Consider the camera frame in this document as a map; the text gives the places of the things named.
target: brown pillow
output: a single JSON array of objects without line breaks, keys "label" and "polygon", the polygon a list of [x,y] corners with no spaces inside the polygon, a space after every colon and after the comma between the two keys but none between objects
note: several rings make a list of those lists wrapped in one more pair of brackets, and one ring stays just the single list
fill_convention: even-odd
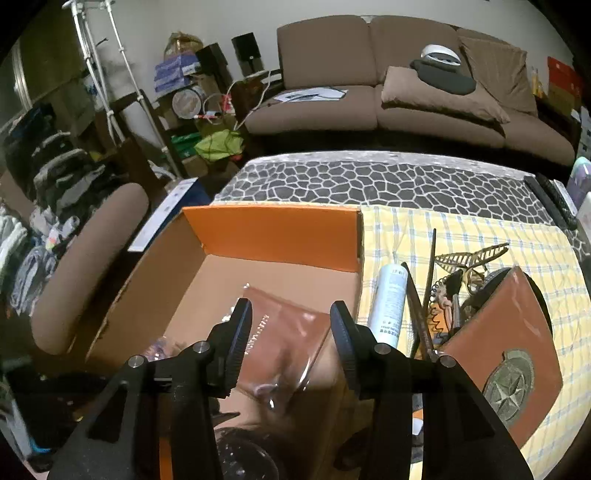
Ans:
[{"label": "brown pillow", "polygon": [[404,106],[429,112],[446,113],[485,122],[511,121],[487,91],[476,84],[476,90],[468,95],[454,95],[428,85],[420,80],[417,71],[404,67],[389,67],[382,90],[385,106]]},{"label": "brown pillow", "polygon": [[534,94],[527,79],[527,52],[520,48],[460,36],[472,76],[502,106],[538,116]]}]

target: brown sofa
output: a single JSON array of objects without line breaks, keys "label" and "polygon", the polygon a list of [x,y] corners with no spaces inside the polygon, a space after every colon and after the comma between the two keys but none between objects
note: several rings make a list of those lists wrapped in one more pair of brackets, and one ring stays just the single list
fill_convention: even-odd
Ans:
[{"label": "brown sofa", "polygon": [[398,137],[416,135],[572,165],[574,150],[565,137],[536,116],[511,108],[504,107],[511,121],[494,125],[382,106],[381,90],[388,67],[408,67],[427,44],[454,50],[463,59],[460,72],[471,76],[460,49],[460,35],[502,42],[479,32],[412,17],[377,16],[367,22],[354,15],[338,15],[280,27],[277,41],[286,90],[338,86],[348,92],[334,102],[268,100],[248,117],[246,128],[261,141],[296,132],[322,132],[325,137],[330,132],[347,132],[365,138],[367,148],[382,146],[378,137],[387,140],[394,133]]}]

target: star emblem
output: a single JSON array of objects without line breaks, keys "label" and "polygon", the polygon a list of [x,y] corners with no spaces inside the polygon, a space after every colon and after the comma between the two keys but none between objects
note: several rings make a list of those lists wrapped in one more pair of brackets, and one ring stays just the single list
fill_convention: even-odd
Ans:
[{"label": "star emblem", "polygon": [[534,370],[529,355],[521,350],[504,352],[504,360],[486,382],[484,396],[508,426],[525,408],[534,387]]},{"label": "star emblem", "polygon": [[496,391],[491,395],[492,408],[497,414],[510,419],[521,407],[525,396],[525,378],[521,373],[511,372],[504,379],[493,383]]}]

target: red box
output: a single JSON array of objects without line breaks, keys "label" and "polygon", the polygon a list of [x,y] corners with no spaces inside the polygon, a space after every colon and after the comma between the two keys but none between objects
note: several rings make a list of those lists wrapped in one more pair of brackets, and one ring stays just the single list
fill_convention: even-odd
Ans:
[{"label": "red box", "polygon": [[583,79],[572,67],[560,60],[548,57],[548,79],[559,88],[566,90],[577,98],[582,95]]}]

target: remote control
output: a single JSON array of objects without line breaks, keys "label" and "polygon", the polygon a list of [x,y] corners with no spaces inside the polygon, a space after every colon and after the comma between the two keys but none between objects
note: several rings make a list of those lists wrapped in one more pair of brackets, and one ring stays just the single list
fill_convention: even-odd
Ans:
[{"label": "remote control", "polygon": [[541,185],[541,187],[545,190],[545,192],[549,195],[549,197],[552,199],[554,204],[558,207],[560,213],[562,214],[562,217],[564,218],[564,221],[566,222],[566,225],[569,227],[569,230],[576,230],[577,229],[577,219],[571,213],[568,204],[566,203],[565,199],[560,194],[560,191],[558,190],[556,185],[554,185],[553,182],[549,181],[549,179],[546,178],[541,173],[537,173],[535,175],[535,179],[538,181],[538,183]]}]

